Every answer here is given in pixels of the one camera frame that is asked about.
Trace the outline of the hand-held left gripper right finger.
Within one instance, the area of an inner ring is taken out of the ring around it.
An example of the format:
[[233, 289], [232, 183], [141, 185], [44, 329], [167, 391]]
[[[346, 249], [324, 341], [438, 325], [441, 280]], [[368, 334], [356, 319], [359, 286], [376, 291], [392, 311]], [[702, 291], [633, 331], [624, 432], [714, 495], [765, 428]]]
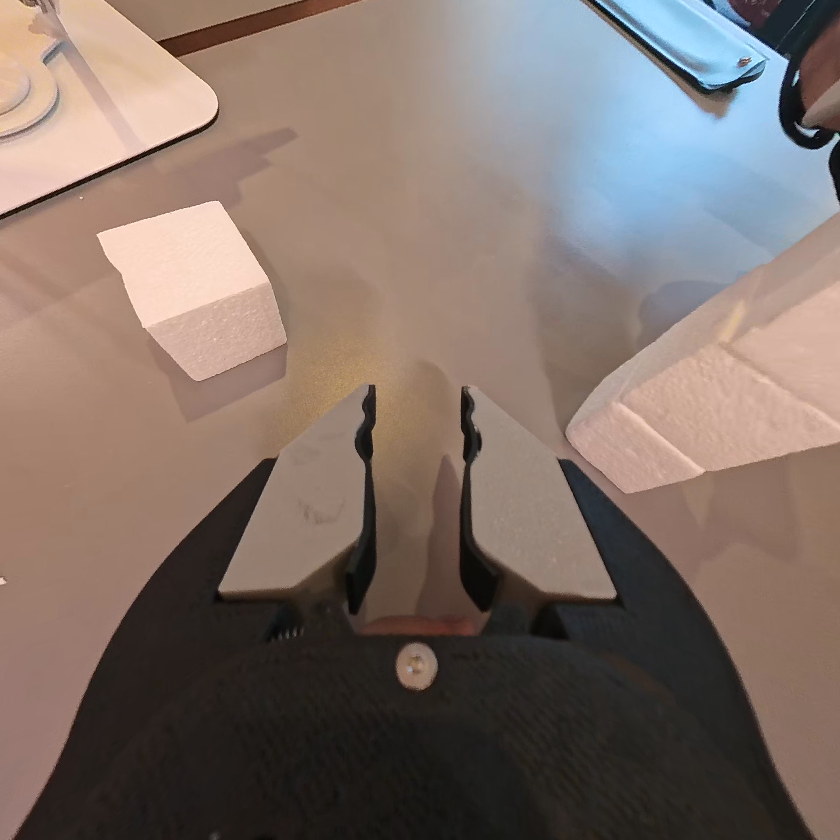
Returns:
[[617, 591], [560, 460], [473, 385], [460, 395], [459, 576], [482, 613], [610, 604]]

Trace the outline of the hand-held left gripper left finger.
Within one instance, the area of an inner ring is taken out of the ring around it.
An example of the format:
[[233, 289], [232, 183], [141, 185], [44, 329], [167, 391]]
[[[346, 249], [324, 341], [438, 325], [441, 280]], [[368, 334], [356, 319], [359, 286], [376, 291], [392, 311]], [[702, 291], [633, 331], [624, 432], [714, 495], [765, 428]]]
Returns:
[[376, 568], [376, 390], [362, 384], [284, 447], [219, 584], [226, 602], [338, 596], [359, 614]]

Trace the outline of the white hard foam cube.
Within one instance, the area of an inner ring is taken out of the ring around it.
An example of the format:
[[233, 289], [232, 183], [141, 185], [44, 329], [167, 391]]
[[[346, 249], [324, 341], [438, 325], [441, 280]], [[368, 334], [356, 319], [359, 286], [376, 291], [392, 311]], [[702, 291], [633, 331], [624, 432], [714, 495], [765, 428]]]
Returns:
[[626, 494], [838, 444], [838, 420], [719, 344], [647, 377], [640, 366], [607, 377], [565, 431]]
[[98, 234], [143, 329], [202, 382], [287, 343], [274, 289], [213, 201]]
[[839, 417], [839, 215], [727, 291], [721, 337], [740, 359]]

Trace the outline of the person's right hand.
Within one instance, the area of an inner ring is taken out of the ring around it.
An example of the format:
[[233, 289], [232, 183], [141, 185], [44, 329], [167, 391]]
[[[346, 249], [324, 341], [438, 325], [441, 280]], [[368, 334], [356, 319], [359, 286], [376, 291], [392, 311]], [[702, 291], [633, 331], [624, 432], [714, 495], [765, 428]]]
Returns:
[[815, 39], [800, 66], [801, 99], [809, 109], [839, 78], [839, 18]]

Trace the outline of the grey flat pouch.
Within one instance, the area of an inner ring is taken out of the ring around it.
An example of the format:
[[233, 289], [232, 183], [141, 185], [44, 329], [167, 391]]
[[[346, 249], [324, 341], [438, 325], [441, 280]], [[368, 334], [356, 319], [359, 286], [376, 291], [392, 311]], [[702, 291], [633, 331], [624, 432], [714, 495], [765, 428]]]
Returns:
[[624, 32], [704, 94], [759, 79], [767, 58], [728, 28], [681, 1], [593, 1]]

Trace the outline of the white document stand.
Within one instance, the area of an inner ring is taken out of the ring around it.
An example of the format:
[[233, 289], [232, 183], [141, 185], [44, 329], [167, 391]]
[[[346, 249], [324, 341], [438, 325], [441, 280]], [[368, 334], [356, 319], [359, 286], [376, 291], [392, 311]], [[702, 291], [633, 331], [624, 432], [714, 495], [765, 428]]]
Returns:
[[2, 2], [1, 215], [204, 130], [214, 91], [107, 2]]

